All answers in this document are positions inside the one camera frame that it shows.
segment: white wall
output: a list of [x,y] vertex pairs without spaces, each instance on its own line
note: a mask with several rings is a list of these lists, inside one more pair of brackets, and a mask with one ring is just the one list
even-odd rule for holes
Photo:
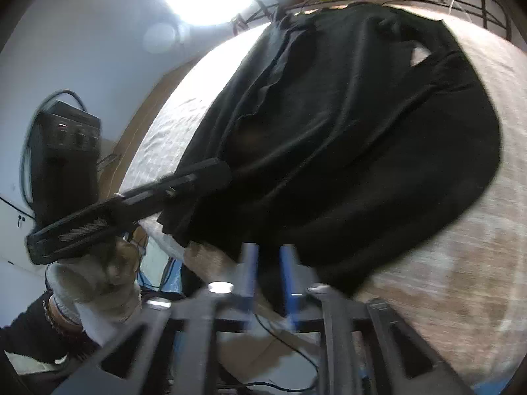
[[166,72],[232,31],[228,25],[191,27],[170,51],[150,54],[143,37],[158,22],[177,30],[179,21],[163,0],[34,1],[0,54],[2,197],[26,209],[18,185],[20,153],[31,116],[48,94],[70,88],[81,96],[102,120],[105,154]]
[[0,327],[9,325],[46,290],[44,277],[0,258]]

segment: metal rack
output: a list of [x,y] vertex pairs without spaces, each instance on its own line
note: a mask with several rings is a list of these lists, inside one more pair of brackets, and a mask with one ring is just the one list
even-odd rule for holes
[[[218,389],[233,389],[218,386],[217,333],[241,333],[250,322],[258,246],[244,244],[241,257],[233,283],[214,282],[174,302],[150,297],[141,314],[53,394],[215,395]],[[302,265],[292,245],[280,248],[280,263],[287,321],[295,332],[319,335],[311,386],[316,393],[474,395],[385,300],[345,298]],[[176,353],[179,337],[182,349]]]
[[[334,6],[338,4],[349,4],[356,1],[375,1],[375,0],[333,0],[333,1],[311,1],[311,0],[304,0],[302,3],[285,7],[286,10],[296,10],[296,9],[305,9],[310,8],[312,6],[319,6],[319,5],[325,5],[325,6]],[[450,2],[451,0],[395,0],[395,1],[413,1],[413,2],[419,2],[419,3],[426,3],[434,6],[440,6],[448,8],[449,4],[447,2]],[[468,3],[463,0],[456,0],[459,4],[468,6],[469,8],[475,9],[480,11],[480,13],[471,10],[471,9],[462,9],[460,7],[454,7],[452,6],[453,10],[457,11],[465,11],[466,13],[476,16],[483,20],[483,28],[488,29],[488,24],[492,23],[500,28],[503,28],[505,30],[505,39],[507,41],[510,41],[512,38],[512,22],[510,17],[508,16],[507,12],[504,10],[503,6],[500,4],[497,0],[494,1],[503,11],[503,16],[505,19],[505,24],[502,23],[496,16],[492,13],[490,13],[487,9],[486,1],[487,0],[481,0],[481,6],[477,6],[471,3]],[[272,14],[271,10],[274,9],[278,4],[272,4],[272,5],[265,5],[261,0],[255,0],[255,2],[258,4],[259,8],[251,14],[247,19],[244,19],[242,15],[239,13],[237,14],[232,20],[231,23],[233,25],[233,34],[238,35],[238,29],[241,30],[247,30],[249,29],[249,23],[257,21],[262,18],[271,19]]]

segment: mattress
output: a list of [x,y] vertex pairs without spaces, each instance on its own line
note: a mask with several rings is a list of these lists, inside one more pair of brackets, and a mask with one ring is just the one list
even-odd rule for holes
[[[465,381],[475,383],[514,369],[527,351],[527,55],[464,20],[401,8],[442,20],[457,39],[500,119],[502,162],[476,204],[436,237],[378,270],[357,298],[389,300]],[[174,172],[205,112],[266,27],[221,44],[189,72],[152,123],[120,191]],[[426,54],[418,51],[416,57]],[[156,219],[140,224],[204,280],[233,266],[208,245],[185,250],[162,233]]]

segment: gloved hand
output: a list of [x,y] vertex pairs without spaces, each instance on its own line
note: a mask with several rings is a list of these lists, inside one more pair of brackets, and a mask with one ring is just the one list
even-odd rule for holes
[[80,258],[58,260],[46,278],[53,296],[51,313],[59,313],[63,327],[84,331],[105,344],[119,326],[141,309],[136,248],[120,238],[94,245]]

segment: black electronic device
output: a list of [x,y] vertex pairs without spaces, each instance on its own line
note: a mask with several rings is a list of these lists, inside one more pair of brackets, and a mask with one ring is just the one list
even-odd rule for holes
[[215,158],[176,171],[151,184],[90,205],[26,237],[34,264],[79,257],[89,247],[127,230],[132,223],[160,212],[179,200],[225,188],[229,166]]
[[23,175],[28,156],[32,200],[27,203],[35,213],[36,229],[97,202],[100,138],[100,119],[84,110],[59,100],[38,110],[22,167],[25,197]]

